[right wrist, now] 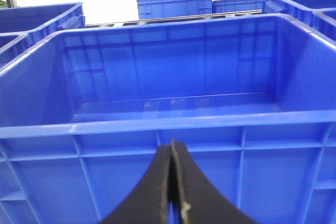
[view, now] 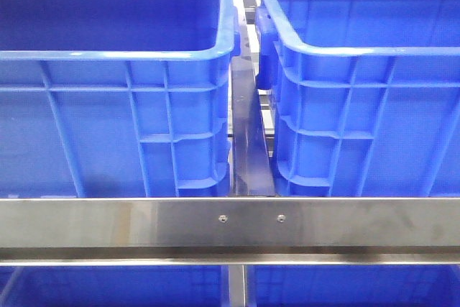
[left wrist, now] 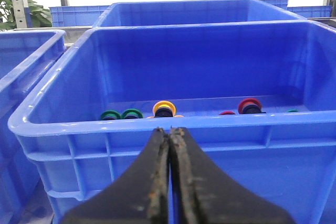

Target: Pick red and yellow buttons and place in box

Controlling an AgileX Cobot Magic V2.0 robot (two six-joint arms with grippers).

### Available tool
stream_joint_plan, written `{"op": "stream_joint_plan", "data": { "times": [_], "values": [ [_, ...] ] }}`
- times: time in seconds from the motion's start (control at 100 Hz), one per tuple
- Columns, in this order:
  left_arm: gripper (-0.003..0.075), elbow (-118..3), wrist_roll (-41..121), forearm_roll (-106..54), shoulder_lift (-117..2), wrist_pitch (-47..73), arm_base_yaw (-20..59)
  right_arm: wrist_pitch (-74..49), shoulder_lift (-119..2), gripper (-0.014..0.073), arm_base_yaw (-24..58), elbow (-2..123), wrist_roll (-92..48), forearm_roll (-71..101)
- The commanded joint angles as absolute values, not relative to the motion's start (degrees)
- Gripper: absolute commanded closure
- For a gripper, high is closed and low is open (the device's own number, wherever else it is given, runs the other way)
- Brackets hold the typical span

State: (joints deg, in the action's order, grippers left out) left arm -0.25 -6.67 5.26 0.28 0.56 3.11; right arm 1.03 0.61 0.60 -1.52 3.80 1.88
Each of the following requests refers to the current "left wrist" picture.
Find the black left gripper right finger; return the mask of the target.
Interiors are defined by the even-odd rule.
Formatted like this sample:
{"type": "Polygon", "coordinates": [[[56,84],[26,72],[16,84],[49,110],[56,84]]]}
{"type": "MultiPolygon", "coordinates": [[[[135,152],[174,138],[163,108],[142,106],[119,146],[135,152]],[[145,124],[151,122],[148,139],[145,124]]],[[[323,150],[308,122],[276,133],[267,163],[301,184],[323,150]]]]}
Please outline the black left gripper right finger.
{"type": "Polygon", "coordinates": [[[222,171],[185,127],[170,131],[175,223],[294,223],[282,207],[222,171]]]}

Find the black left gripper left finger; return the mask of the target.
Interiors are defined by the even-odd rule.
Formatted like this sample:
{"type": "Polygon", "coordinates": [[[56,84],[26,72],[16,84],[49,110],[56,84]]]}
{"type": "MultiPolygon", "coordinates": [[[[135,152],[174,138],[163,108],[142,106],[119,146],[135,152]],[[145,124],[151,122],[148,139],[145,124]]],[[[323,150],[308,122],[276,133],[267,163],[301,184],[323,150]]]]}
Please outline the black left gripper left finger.
{"type": "Polygon", "coordinates": [[[61,223],[168,223],[169,136],[153,130],[131,166],[103,191],[70,209],[61,223]]]}

